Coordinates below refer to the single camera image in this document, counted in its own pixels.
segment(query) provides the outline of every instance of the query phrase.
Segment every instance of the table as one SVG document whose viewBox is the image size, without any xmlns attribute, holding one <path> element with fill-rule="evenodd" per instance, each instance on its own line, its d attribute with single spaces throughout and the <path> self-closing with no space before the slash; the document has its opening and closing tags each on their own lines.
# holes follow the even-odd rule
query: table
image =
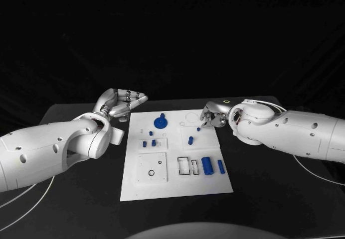
<svg viewBox="0 0 345 239">
<path fill-rule="evenodd" d="M 242 99 L 278 104 L 272 96 L 236 98 Z M 148 100 L 132 112 L 202 109 L 209 100 Z M 53 105 L 40 124 L 69 121 L 92 108 L 93 104 Z M 232 223 L 287 238 L 345 235 L 340 187 L 309 174 L 291 155 L 242 143 L 228 124 L 215 131 L 234 193 L 119 202 L 128 124 L 111 120 L 112 127 L 125 131 L 121 145 L 109 145 L 101 158 L 76 163 L 56 175 L 39 205 L 0 232 L 1 238 L 122 239 L 147 229 L 186 222 Z M 320 160 L 300 158 L 300 162 L 332 179 Z M 0 209 L 0 228 L 31 208 L 49 182 L 39 183 Z M 0 193 L 0 203 L 24 189 Z"/>
</svg>

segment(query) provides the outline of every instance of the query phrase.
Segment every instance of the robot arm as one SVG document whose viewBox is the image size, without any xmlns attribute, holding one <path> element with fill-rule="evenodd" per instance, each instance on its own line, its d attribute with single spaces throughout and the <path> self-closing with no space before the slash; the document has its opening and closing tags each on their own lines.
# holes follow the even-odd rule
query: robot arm
<svg viewBox="0 0 345 239">
<path fill-rule="evenodd" d="M 109 120 L 125 121 L 130 110 L 145 100 L 143 93 L 108 89 L 91 113 L 0 137 L 0 192 L 39 183 L 76 162 L 99 158 L 108 144 L 118 145 L 124 135 Z"/>
<path fill-rule="evenodd" d="M 228 120 L 234 136 L 249 145 L 264 144 L 296 156 L 345 163 L 343 119 L 298 111 L 274 113 L 254 100 L 239 104 L 208 102 L 203 119 L 202 127 L 222 127 Z"/>
</svg>

